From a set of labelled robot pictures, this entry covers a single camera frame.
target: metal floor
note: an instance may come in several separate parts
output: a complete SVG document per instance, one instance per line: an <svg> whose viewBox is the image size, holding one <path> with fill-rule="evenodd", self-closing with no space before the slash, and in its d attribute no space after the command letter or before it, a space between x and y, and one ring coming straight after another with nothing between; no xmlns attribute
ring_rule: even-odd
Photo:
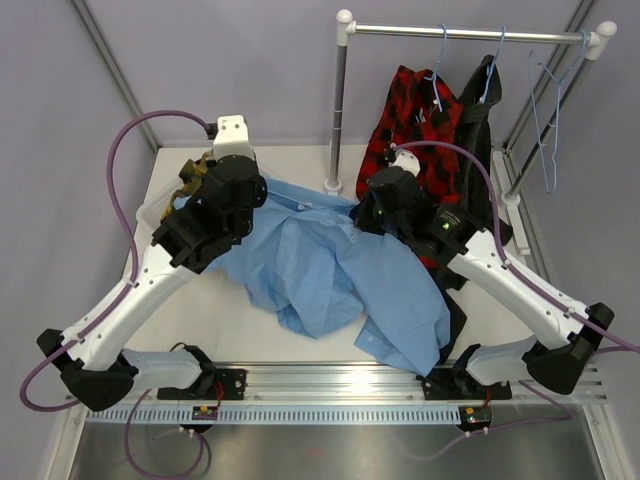
<svg viewBox="0 0 640 480"><path fill-rule="evenodd" d="M550 406L499 405L494 424L553 416ZM167 426L134 426L137 462L156 475L187 469L197 441L172 435L146 445ZM71 479L143 478L124 461L123 425L84 427ZM455 446L436 460L430 455L461 435L454 426L249 426L219 425L204 434L209 452L190 478L203 480L338 479L518 479L600 480L600 468L586 421L516 427Z"/></svg>

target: clothes rack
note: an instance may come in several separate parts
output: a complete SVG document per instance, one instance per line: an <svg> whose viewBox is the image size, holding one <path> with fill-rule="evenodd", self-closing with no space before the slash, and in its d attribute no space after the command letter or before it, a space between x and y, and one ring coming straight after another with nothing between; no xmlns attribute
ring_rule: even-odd
<svg viewBox="0 0 640 480"><path fill-rule="evenodd" d="M324 182L324 189L328 193L339 195L342 192L342 182L339 176L340 166L340 144L342 139L342 108L344 102L344 82L347 68L347 48L349 45L349 37L351 35L389 35L389 36L408 36L408 37L426 37L426 38L442 38L444 30L442 27L398 27L388 25L361 25L353 20L353 14L349 10L340 10L336 16L338 22L337 28L337 59L336 59L336 80L335 93L333 103L333 130L331 135L330 156L331 163L329 165L329 176ZM589 71L589 67L600 58L603 50L613 35L615 35L617 26L614 22L601 23L595 32L587 33L587 52L576 74L571 78L567 85L564 96L562 97L561 109L567 100L572 96L585 74ZM503 32L500 30L475 30L475 29L452 29L447 28L447 38L454 40L484 40L484 41L500 41ZM504 35L505 42L520 43L542 43L555 45L582 45L585 37L580 32L564 32L560 34L546 33L518 33L507 32ZM542 142L549 135L551 128L545 128L542 134ZM518 173L517 179L508 192L503 192L502 199L507 204L516 204L519 202L519 192L522 183L528 172L531 171L538 158L538 144L532 148L527 157L527 161Z"/></svg>

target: blue cloth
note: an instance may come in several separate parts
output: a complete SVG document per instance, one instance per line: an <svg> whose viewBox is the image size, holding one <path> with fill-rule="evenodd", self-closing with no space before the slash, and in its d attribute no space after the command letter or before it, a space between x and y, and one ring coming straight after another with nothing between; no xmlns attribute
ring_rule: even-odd
<svg viewBox="0 0 640 480"><path fill-rule="evenodd" d="M267 185L251 234L207 270L225 270L253 305L313 338L366 310L355 345L381 363L428 374L449 343L449 311L413 252L391 235L356 229L349 200L273 179Z"/></svg>

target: metal rod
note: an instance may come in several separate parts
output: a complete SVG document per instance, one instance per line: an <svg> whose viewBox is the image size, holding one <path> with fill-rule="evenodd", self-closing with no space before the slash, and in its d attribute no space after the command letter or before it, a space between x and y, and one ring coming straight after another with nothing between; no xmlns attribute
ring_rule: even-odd
<svg viewBox="0 0 640 480"><path fill-rule="evenodd" d="M113 53L111 52L111 49L109 48L109 45L105 40L105 36L102 33L100 26L98 25L98 22L96 21L95 17L93 16L93 13L91 12L91 9L86 4L85 0L68 0L68 1L71 7L73 8L73 10L76 12L76 15L80 20L80 22L82 23L82 26L84 27L85 32L89 36L89 39L93 43L93 46L95 47L96 52L100 57L100 60L102 60L102 63L104 64L107 71L109 72L109 76L113 80L113 83L115 84L115 87L118 90L118 93L120 94L120 96L122 97L122 100L127 106L129 113L133 117L142 115L143 113L142 108L140 107L140 104L138 103L138 100L136 99L136 97L133 95L133 92L131 91L131 87L129 86L129 83L127 82L126 78L124 77L124 74L122 73L122 69L116 62L116 59L113 56ZM140 133L142 133L142 136L146 140L151 150L154 153L157 153L158 149L161 147L161 144L158 141L158 137L156 136L155 132L149 126L149 122L141 123L138 128L140 129Z"/></svg>
<svg viewBox="0 0 640 480"><path fill-rule="evenodd" d="M342 138L342 102L344 100L344 78L347 69L347 46L338 45L336 57L336 88L333 99L333 131L331 134L331 164L328 184L331 188L340 185L338 166L340 163L340 141Z"/></svg>
<svg viewBox="0 0 640 480"><path fill-rule="evenodd" d="M571 19L567 23L565 27L566 32L576 32L580 30L586 23L587 19L593 12L596 4L599 0L582 0L576 10L573 12ZM551 53L551 57L549 58L549 62L547 63L547 68L554 75L559 72L560 66L562 65L562 61L565 59L567 53L569 52L569 45L556 45ZM538 81L533 89L534 95L536 98L540 98L544 95L544 92L549 88L551 84L551 77L547 75L545 72L542 72L538 77ZM531 120L531 115L533 115L533 105L531 104L531 97L527 99L527 102L522 107L518 118L516 119L511 131L506 137L504 141L503 147L505 151L509 152L513 150L515 144L517 143L520 135L524 131L525 127Z"/></svg>
<svg viewBox="0 0 640 480"><path fill-rule="evenodd" d="M578 67L578 70L576 70L575 75L571 79L571 82L567 86L567 89L564 92L562 99L560 100L560 112L564 110L566 103L571 99L576 88L581 83L582 79L585 77L585 75L588 73L589 69L593 66L594 63L595 63L595 60L589 60L587 58L582 60L582 63ZM549 123L547 123L547 125L544 127L544 130L542 131L542 135L541 135L541 143L546 143L547 137L549 136L549 133L551 132L551 129L552 129L551 126L556 123L556 116L557 116L556 113L557 112L553 112L553 115L551 116ZM507 193L507 196L515 197L520 193L520 190L522 190L522 183L525 181L525 179L527 178L527 175L529 175L534 165L538 161L539 153L540 153L540 144L536 142L536 144L531 149L531 152L529 153L529 156L527 157L527 161L524 163L522 170L520 170L520 173L518 173L516 180L513 182L511 189Z"/></svg>
<svg viewBox="0 0 640 480"><path fill-rule="evenodd" d="M408 37L429 37L442 38L444 30L441 27L393 27L386 25L355 25L356 34L365 35L396 35ZM591 42L592 33L589 33L588 41ZM447 38L462 40L491 40L500 41L502 39L501 30L466 30L447 28ZM584 37L581 33L516 33L507 32L504 36L505 42L526 42L526 43L552 43L559 45L582 45Z"/></svg>

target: white slotted strip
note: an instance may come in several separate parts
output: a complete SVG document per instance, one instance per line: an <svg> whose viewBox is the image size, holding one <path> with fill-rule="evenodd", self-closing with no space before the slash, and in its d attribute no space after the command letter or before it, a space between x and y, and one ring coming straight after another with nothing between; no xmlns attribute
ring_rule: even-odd
<svg viewBox="0 0 640 480"><path fill-rule="evenodd" d="M90 412L87 422L125 423L131 405ZM457 425L458 407L416 406L244 406L225 405L217 419L192 419L187 405L141 405L133 424L202 423L219 425Z"/></svg>

